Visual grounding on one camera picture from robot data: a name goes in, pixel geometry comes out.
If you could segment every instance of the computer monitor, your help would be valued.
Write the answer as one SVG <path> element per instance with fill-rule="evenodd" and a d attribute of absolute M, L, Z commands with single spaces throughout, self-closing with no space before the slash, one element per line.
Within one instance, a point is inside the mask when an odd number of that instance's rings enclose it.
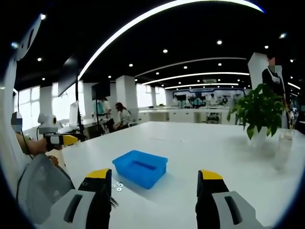
<path fill-rule="evenodd" d="M 58 81 L 58 97 L 77 82 L 78 63 L 74 57 L 70 57 L 62 66 Z"/>

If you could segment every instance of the black shirt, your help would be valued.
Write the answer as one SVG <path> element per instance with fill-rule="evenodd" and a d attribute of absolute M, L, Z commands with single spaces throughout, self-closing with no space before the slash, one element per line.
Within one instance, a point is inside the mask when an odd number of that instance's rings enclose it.
<path fill-rule="evenodd" d="M 279 79 L 279 83 L 274 82 L 272 80 L 272 75 Z M 272 71 L 265 69 L 262 73 L 262 78 L 263 78 L 263 83 L 268 85 L 276 95 L 284 97 L 285 92 L 284 92 L 283 81 L 277 73 L 273 73 Z"/>

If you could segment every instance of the blue plastic tray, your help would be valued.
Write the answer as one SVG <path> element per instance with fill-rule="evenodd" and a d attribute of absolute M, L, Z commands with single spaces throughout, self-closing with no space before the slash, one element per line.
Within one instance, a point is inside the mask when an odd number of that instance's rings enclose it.
<path fill-rule="evenodd" d="M 132 150 L 112 163 L 122 177 L 150 189 L 165 174 L 168 159 L 161 156 Z"/>

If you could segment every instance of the woman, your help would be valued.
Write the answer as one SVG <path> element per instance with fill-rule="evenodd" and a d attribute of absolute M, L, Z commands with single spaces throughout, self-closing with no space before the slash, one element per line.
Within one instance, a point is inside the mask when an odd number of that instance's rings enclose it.
<path fill-rule="evenodd" d="M 113 126 L 114 130 L 123 130 L 128 128 L 131 113 L 123 106 L 122 103 L 116 103 L 115 108 L 119 112 L 120 121 L 117 125 Z"/>

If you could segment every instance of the white shirt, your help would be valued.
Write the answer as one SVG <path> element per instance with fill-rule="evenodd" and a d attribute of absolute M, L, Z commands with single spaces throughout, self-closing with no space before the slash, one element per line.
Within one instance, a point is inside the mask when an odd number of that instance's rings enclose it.
<path fill-rule="evenodd" d="M 119 111 L 119 117 L 122 125 L 127 125 L 130 120 L 130 113 L 127 110 L 123 109 L 122 111 Z"/>
<path fill-rule="evenodd" d="M 108 101 L 103 101 L 103 109 L 104 109 L 104 112 L 105 113 L 108 113 L 109 112 L 109 110 L 111 110 L 111 107 L 110 107 L 110 104 L 109 104 L 109 102 Z"/>

